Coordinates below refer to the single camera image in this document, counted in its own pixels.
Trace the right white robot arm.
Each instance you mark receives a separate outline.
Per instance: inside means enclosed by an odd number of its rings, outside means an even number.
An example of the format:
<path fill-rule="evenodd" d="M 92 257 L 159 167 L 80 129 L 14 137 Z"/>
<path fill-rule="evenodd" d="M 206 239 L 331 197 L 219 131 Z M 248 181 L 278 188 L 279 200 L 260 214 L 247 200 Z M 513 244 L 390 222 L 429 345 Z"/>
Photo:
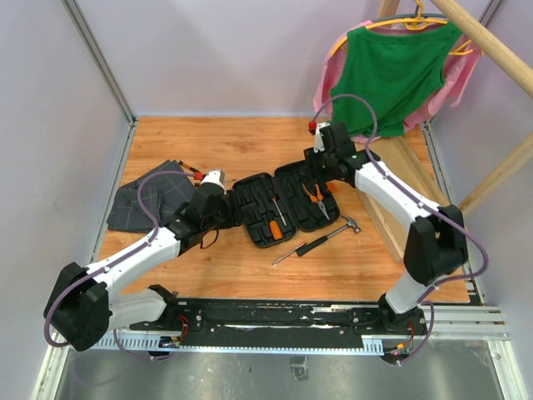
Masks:
<path fill-rule="evenodd" d="M 407 234 L 405 271 L 378 302 L 377 322 L 397 333 L 430 288 L 468 259 L 464 220 L 458 207 L 442 207 L 400 180 L 370 149 L 356 150 L 341 122 L 310 122 L 314 145 L 305 152 L 311 180 L 320 189 L 331 180 L 348 183 L 374 198 Z"/>

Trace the black plastic tool case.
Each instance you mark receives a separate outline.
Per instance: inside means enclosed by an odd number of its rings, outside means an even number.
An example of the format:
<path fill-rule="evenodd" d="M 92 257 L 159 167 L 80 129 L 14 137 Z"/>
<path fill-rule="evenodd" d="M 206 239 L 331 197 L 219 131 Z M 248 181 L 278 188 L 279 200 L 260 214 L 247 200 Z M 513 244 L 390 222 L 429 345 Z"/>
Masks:
<path fill-rule="evenodd" d="M 233 204 L 236 225 L 243 226 L 257 248 L 269 248 L 293 239 L 300 231 L 311 233 L 333 224 L 341 212 L 329 190 L 323 191 L 323 202 L 329 213 L 327 220 L 319 207 L 304 193 L 306 162 L 301 160 L 277 168 L 274 173 L 261 172 L 236 181 L 228 191 Z M 275 197 L 283 213 L 284 226 L 271 199 Z M 276 221 L 283 238 L 274 240 L 269 228 Z"/>

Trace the claw hammer black handle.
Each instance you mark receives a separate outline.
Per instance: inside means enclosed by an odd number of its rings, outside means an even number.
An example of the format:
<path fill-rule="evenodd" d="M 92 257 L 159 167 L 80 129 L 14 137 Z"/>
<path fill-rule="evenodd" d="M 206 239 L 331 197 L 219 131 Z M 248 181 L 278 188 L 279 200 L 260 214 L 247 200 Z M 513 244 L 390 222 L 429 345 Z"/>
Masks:
<path fill-rule="evenodd" d="M 323 243 L 325 243 L 329 239 L 335 237 L 337 234 L 342 233 L 342 232 L 344 232 L 346 230 L 352 230 L 354 233 L 359 233 L 361 231 L 359 225 L 357 224 L 357 222 L 352 217 L 349 217 L 347 215 L 342 214 L 341 218 L 346 221 L 346 223 L 343 226 L 339 227 L 335 231 L 332 231 L 332 232 L 330 232 L 330 233 L 328 233 L 326 235 L 318 237 L 317 239 L 313 240 L 312 242 L 310 242 L 308 244 L 305 244 L 304 246 L 298 248 L 296 250 L 297 256 L 298 257 L 302 257 L 303 255 L 307 254 L 308 252 L 310 252 L 314 248 L 319 247 L 320 245 L 322 245 Z"/>

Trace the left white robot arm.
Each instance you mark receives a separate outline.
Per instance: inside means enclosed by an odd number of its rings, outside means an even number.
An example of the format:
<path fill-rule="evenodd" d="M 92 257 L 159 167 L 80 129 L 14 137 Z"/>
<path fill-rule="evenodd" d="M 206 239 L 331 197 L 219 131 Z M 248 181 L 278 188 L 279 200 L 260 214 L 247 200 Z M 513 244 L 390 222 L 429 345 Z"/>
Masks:
<path fill-rule="evenodd" d="M 65 339 L 63 346 L 85 351 L 107 332 L 147 323 L 162 330 L 188 321 L 178 310 L 177 298 L 160 285 L 140 293 L 124 295 L 122 290 L 153 268 L 203 245 L 203 238 L 218 231 L 231 218 L 231 204 L 220 169 L 192 177 L 200 184 L 192 200 L 167 220 L 154 225 L 145 237 L 120 252 L 82 267 L 69 263 L 59 273 L 43 316 L 44 337 L 59 347 L 51 331 Z"/>

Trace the black-handled screwdriver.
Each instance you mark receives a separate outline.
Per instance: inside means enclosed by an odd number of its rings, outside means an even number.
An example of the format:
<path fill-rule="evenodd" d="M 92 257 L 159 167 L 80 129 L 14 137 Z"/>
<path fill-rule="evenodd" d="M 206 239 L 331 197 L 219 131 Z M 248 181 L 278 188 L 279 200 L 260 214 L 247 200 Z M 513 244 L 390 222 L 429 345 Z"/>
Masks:
<path fill-rule="evenodd" d="M 275 207 L 276 207 L 276 210 L 277 210 L 277 212 L 278 212 L 278 214 L 279 214 L 279 216 L 280 216 L 280 219 L 281 219 L 283 225 L 284 225 L 284 226 L 287 226 L 286 219 L 285 219 L 283 213 L 281 212 L 281 209 L 280 209 L 280 207 L 279 207 L 279 205 L 278 205 L 278 202 L 277 202 L 276 198 L 273 197 L 273 198 L 271 199 L 271 201 L 274 203 L 274 205 L 275 205 Z"/>

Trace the orange-handled screwdriver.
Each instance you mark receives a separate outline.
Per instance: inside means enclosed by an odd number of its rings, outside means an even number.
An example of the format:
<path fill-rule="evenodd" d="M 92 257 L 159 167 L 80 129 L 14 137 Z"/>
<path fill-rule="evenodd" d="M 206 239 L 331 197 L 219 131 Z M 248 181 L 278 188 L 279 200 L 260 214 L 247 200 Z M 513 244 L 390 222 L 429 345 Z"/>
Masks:
<path fill-rule="evenodd" d="M 270 228 L 271 235 L 274 240 L 281 240 L 283 238 L 281 229 L 276 221 L 274 220 L 270 221 L 269 228 Z"/>

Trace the orange-black pliers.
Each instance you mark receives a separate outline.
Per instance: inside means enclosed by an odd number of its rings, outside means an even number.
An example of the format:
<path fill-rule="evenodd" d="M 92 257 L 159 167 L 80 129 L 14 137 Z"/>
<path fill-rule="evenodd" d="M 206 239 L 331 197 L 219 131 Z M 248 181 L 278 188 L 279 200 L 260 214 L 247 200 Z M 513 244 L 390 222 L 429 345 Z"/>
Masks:
<path fill-rule="evenodd" d="M 302 187 L 303 187 L 304 193 L 309 197 L 310 201 L 319 207 L 321 213 L 324 215 L 324 217 L 327 220 L 330 220 L 329 213 L 323 202 L 323 196 L 321 194 L 319 185 L 315 183 L 313 189 L 310 189 L 308 185 L 303 183 Z"/>

